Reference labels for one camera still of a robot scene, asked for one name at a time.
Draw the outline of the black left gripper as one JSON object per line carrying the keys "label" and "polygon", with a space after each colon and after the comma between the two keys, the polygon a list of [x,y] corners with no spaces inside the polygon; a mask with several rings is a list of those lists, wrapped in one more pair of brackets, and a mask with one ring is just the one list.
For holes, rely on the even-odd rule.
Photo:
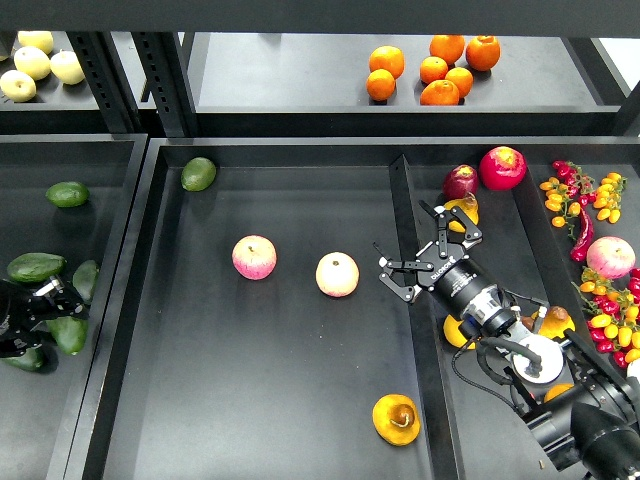
{"label": "black left gripper", "polygon": [[61,317],[88,318],[88,307],[74,287],[58,275],[27,286],[1,281],[1,357],[23,356],[28,349],[53,344],[48,330],[31,330],[31,323]]}

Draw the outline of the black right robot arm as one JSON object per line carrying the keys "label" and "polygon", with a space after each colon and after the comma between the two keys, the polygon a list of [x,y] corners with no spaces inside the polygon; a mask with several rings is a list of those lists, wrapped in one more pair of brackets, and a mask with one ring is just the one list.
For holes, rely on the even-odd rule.
{"label": "black right robot arm", "polygon": [[639,476],[639,383],[618,374],[576,331],[547,338],[548,302],[523,321],[521,295],[500,287],[468,254],[482,233],[459,207],[422,209],[437,237],[412,260],[381,257],[380,281],[407,303],[427,292],[458,321],[461,351],[473,349],[484,374],[506,386],[506,403],[553,465],[582,463],[593,479]]}

